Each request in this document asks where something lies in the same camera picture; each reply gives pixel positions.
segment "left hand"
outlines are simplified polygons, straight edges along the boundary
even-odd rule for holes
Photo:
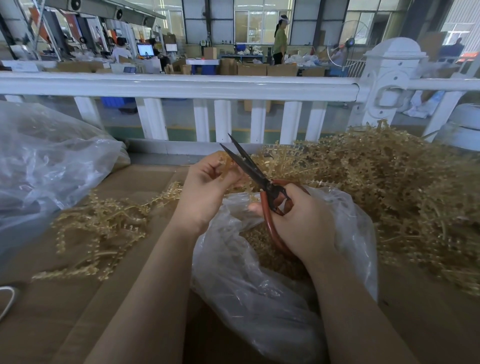
[[[172,217],[172,221],[181,229],[198,236],[203,234],[220,209],[227,189],[245,177],[236,164],[220,177],[222,155],[224,153],[215,152],[190,167]]]

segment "green floor stripe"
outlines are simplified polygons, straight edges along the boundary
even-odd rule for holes
[[[144,138],[144,132],[142,128],[136,127],[119,127],[119,126],[107,126],[106,130],[117,139],[127,139],[127,138]],[[168,139],[172,141],[186,141],[186,142],[196,142],[197,136],[195,130],[191,129],[169,129],[167,128]],[[249,143],[250,142],[250,132],[242,130],[233,130],[232,136],[239,143]],[[273,144],[280,140],[280,131],[274,132],[265,132],[264,143]],[[299,132],[297,134],[297,140],[305,140],[305,133]],[[215,130],[210,130],[210,141],[216,141]]]

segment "scissors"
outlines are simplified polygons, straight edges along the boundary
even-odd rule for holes
[[[267,231],[271,236],[276,248],[289,259],[296,259],[296,256],[290,251],[285,242],[280,238],[278,232],[275,229],[273,224],[272,212],[284,216],[288,213],[293,207],[292,199],[287,195],[285,190],[285,185],[292,183],[287,180],[268,180],[264,173],[258,168],[255,162],[250,158],[247,152],[240,146],[240,144],[228,134],[232,143],[237,148],[240,156],[233,153],[227,147],[220,143],[222,148],[227,152],[230,158],[238,164],[242,170],[250,176],[250,178],[261,188],[260,191],[260,200],[262,202],[262,210],[264,212],[265,224]],[[302,186],[299,186],[305,193],[308,194]],[[280,206],[285,201],[283,211],[280,209]]]

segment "red scissor handle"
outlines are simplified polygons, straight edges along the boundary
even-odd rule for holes
[[[287,181],[287,180],[272,180],[273,184],[279,184],[281,186],[286,186],[289,183],[293,183],[292,181]],[[299,184],[296,184],[298,187],[300,187],[306,194],[309,194],[308,191],[300,186]],[[267,198],[267,192],[261,191],[260,192],[260,199],[262,202],[262,210],[264,212],[264,217],[265,217],[265,224],[267,227],[268,234],[271,236],[275,247],[288,259],[294,260],[297,257],[292,253],[292,251],[287,247],[285,242],[283,241],[282,238],[280,238],[280,235],[278,235],[278,232],[275,229],[275,225],[273,224],[273,219],[272,219],[272,210],[268,206],[268,198]],[[274,204],[277,207],[275,213],[279,214],[280,216],[283,216],[287,214],[293,207],[293,201],[287,200],[285,201],[285,206],[283,211],[278,208],[282,204],[282,202],[286,199],[285,196],[280,194],[280,196],[275,199]]]

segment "black scissor blade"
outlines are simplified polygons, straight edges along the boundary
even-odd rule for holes
[[[230,139],[232,140],[233,145],[234,145],[234,146],[236,147],[236,149],[239,151],[241,157],[242,157],[244,160],[248,161],[248,162],[251,164],[252,168],[255,169],[261,176],[263,176],[264,178],[266,178],[265,175],[264,175],[264,173],[260,170],[260,168],[258,168],[258,166],[256,165],[256,163],[253,161],[253,159],[250,157],[250,155],[245,151],[245,149],[243,149],[243,148],[241,147],[241,145],[240,145],[235,139],[233,139],[233,136],[231,136],[230,134],[228,134],[228,136],[229,136]]]
[[[220,143],[222,148],[227,152],[227,154],[230,156],[230,158],[233,159],[235,163],[238,164],[242,170],[249,175],[249,177],[262,188],[263,190],[266,190],[267,183],[269,183],[268,179],[265,178],[263,173],[260,175],[257,171],[256,168],[250,165],[249,162],[245,161],[242,157],[237,156],[235,153],[233,153],[230,149],[228,149],[226,146],[224,146],[222,143]]]

